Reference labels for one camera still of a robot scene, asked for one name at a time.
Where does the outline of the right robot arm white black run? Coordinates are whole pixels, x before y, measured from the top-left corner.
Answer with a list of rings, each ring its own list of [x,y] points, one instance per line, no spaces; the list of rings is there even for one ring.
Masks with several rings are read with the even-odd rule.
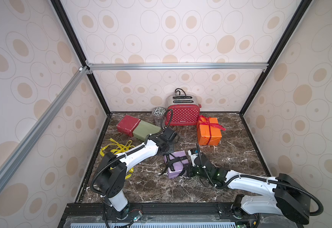
[[[320,200],[287,174],[254,176],[216,167],[203,154],[192,154],[190,158],[193,174],[205,178],[214,188],[254,194],[236,197],[232,210],[237,214],[277,214],[294,223],[307,225],[311,216],[319,216],[324,211]]]

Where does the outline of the green gift box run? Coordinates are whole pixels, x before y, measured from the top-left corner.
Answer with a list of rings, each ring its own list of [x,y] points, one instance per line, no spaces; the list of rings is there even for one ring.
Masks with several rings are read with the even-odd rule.
[[[156,134],[161,131],[159,126],[141,120],[137,127],[133,130],[133,136],[141,141],[145,141],[150,134]]]

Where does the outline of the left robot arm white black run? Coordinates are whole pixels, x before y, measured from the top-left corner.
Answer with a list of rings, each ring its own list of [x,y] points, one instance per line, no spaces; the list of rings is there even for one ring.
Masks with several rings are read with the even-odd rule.
[[[127,173],[147,158],[165,155],[179,138],[177,132],[167,127],[146,136],[143,143],[127,152],[105,154],[90,183],[91,191],[103,196],[115,211],[127,211],[129,202],[123,193]]]

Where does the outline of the yellow ribbon of red box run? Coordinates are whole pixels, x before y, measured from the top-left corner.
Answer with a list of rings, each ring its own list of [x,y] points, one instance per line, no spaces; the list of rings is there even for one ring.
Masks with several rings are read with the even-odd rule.
[[[104,155],[106,153],[106,150],[109,146],[114,146],[115,147],[115,148],[110,150],[110,152],[112,154],[115,154],[115,155],[127,152],[130,149],[135,148],[135,146],[132,144],[133,143],[132,140],[128,140],[126,144],[121,144],[121,143],[117,142],[116,140],[114,140],[113,138],[110,138],[110,142],[111,142],[110,144],[108,144],[105,147],[102,147],[100,149],[99,153],[102,157],[104,157]]]

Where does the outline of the red gift box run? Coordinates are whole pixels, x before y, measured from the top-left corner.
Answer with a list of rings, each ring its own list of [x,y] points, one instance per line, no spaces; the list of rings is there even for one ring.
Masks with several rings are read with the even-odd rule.
[[[122,120],[117,124],[117,130],[120,133],[133,137],[133,131],[139,125],[141,120],[139,118],[125,115]]]

